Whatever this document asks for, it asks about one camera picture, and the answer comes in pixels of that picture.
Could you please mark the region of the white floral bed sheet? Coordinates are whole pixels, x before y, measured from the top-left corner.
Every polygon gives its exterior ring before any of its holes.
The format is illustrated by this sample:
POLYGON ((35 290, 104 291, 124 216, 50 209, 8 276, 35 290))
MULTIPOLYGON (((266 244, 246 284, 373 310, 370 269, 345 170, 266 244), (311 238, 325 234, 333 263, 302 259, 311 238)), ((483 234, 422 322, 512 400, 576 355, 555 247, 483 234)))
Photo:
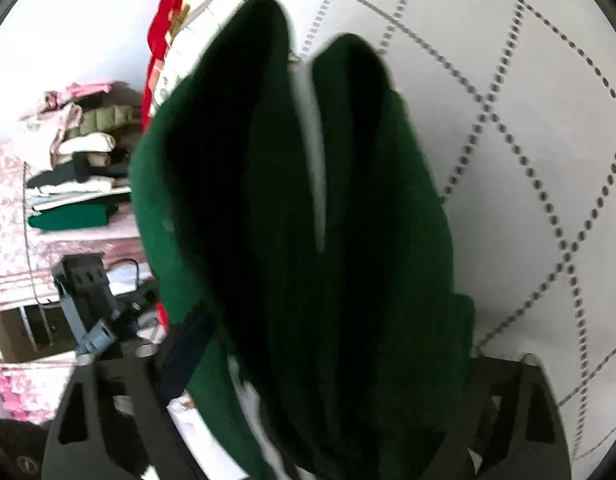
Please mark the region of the white floral bed sheet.
MULTIPOLYGON (((191 0, 159 106, 244 0, 191 0)), ((539 356, 577 479, 616 479, 616 11, 609 0, 279 0, 291 50, 371 44, 445 200, 474 342, 539 356)))

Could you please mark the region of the red floral blanket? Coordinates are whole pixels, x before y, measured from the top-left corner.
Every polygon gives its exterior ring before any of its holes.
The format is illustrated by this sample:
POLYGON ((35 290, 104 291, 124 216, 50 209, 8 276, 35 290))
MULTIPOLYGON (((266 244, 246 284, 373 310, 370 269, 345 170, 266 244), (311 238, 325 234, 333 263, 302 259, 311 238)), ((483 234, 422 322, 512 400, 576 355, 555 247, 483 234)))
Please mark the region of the red floral blanket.
POLYGON ((151 57, 146 70, 141 106, 143 131, 146 131, 150 123, 150 109, 163 62, 189 10, 191 10, 189 0, 159 0, 157 11, 148 29, 148 50, 151 57))

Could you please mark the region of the green white varsity jacket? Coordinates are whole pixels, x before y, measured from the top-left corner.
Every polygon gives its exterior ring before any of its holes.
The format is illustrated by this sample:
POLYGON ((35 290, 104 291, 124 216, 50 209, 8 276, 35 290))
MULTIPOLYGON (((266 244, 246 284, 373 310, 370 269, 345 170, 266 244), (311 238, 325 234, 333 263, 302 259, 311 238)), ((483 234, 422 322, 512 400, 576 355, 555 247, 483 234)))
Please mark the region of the green white varsity jacket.
POLYGON ((275 0, 248 0, 163 103, 131 162, 134 212, 171 323, 218 330, 189 380, 211 433, 273 472, 229 365, 277 447, 321 479, 417 479, 460 409, 475 309, 403 102, 355 35, 310 64, 324 141, 315 226, 275 0))

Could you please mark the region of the pink patterned cloth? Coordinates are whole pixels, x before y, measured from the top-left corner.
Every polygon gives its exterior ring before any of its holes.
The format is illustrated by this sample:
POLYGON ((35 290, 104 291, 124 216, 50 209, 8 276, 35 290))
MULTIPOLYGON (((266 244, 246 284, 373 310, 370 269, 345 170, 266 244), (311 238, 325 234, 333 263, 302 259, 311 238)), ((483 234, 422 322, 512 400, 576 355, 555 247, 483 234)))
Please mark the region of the pink patterned cloth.
POLYGON ((0 143, 0 416, 41 424, 54 416, 74 359, 58 336, 53 266, 64 255, 99 252, 116 294, 150 271, 130 205, 104 228, 44 233, 27 223, 28 178, 18 143, 0 143))

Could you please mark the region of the stack of folded clothes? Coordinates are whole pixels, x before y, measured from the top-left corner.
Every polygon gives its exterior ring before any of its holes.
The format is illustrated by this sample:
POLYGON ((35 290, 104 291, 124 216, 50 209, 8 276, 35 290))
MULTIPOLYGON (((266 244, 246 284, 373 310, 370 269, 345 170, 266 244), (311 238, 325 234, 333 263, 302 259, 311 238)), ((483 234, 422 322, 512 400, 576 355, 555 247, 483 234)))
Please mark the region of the stack of folded clothes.
POLYGON ((48 90, 17 121, 26 223, 41 233, 104 230, 130 216, 129 166, 141 109, 118 81, 48 90))

